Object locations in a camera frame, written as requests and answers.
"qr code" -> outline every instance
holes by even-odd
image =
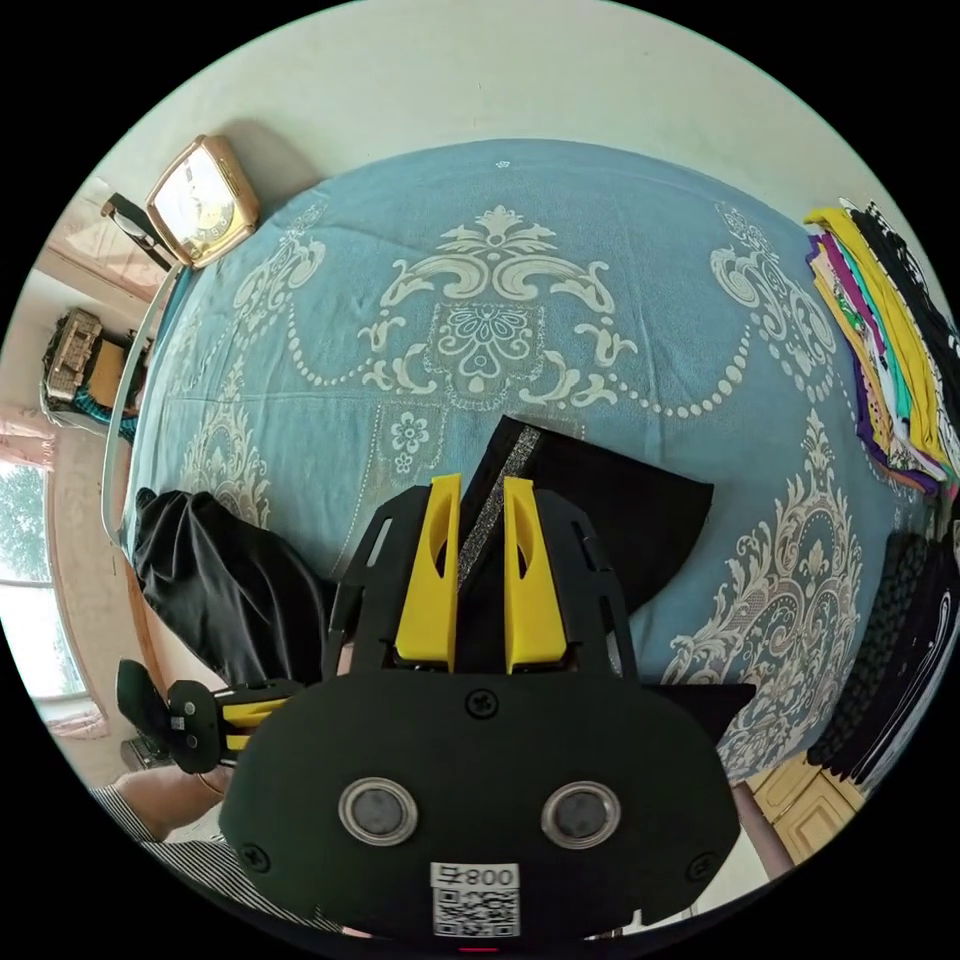
[[[434,889],[433,931],[439,937],[518,937],[520,891]]]

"stack of folded shirts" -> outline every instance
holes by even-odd
[[[960,476],[960,335],[930,299],[903,238],[876,204],[847,200],[805,223],[814,284],[851,353],[857,434],[879,467],[949,500]]]

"striped sleeve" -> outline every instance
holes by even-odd
[[[150,834],[130,809],[127,802],[113,787],[90,791],[103,810],[113,821],[145,850],[175,873],[183,874],[195,884],[206,887],[222,897],[227,897],[262,913],[298,923],[341,933],[343,928],[327,920],[319,913],[313,920],[304,920],[295,914],[275,906],[263,897],[243,872],[237,855],[223,840],[222,835],[214,840],[185,840],[180,843],[161,843]]]

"blue bedspread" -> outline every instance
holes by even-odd
[[[336,577],[379,503],[469,479],[503,414],[712,482],[699,543],[633,630],[650,681],[758,685],[721,745],[750,776],[816,738],[886,537],[924,512],[855,436],[808,251],[722,183],[575,143],[322,183],[187,293],[151,370],[128,547],[141,486],[208,490]]]

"clock face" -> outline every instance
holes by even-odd
[[[157,195],[156,208],[196,259],[226,236],[236,201],[216,163],[206,151],[198,150],[171,174]]]

